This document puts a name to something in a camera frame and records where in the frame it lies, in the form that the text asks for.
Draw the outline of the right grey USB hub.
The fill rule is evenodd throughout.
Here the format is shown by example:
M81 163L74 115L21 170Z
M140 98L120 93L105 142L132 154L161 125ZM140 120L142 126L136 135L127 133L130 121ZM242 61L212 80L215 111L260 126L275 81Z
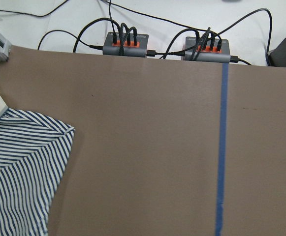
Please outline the right grey USB hub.
M219 62L219 63L230 63L230 48L229 41L227 39L222 39L221 49L217 51L219 39L215 39L214 46L210 50L210 40L207 42L207 46L202 50L196 61L204 62ZM196 38L192 36L186 37L185 49L194 46L196 43ZM184 60L191 61L192 50L185 51Z

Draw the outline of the blue white striped polo shirt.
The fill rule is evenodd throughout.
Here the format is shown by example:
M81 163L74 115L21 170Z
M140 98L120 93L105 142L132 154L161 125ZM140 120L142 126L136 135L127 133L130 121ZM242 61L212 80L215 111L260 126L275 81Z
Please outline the blue white striped polo shirt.
M74 127L0 96L0 236L46 236Z

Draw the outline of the grey usb hub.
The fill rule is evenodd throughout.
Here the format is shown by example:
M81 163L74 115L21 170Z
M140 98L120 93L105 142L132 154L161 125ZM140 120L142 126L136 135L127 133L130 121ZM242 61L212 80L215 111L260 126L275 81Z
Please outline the grey usb hub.
M217 51L219 39L215 39L214 46L210 50L210 40L207 42L207 46L202 50L196 61L204 62L219 62L219 63L230 63L230 48L229 41L227 39L222 39L221 49ZM186 37L185 49L194 46L196 43L196 38L192 36ZM191 61L192 50L185 51L184 60Z
M130 34L130 44L127 43L126 34L124 33L124 56L145 58L147 55L147 46L149 36L147 34L137 35L137 45L134 44L133 33ZM109 32L103 45L103 54L120 56L120 40L117 35L117 43L113 43L113 32Z

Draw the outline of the left grey USB hub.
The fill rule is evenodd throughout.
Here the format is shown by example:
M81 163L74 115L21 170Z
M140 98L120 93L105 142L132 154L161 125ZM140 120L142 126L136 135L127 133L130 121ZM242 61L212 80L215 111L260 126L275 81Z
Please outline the left grey USB hub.
M137 45L134 44L133 33L130 34L130 44L127 43L126 34L124 33L124 56L145 58L147 55L147 46L149 36L147 34L137 35ZM120 40L117 35L117 43L113 43L113 32L109 32L103 45L103 54L120 56Z

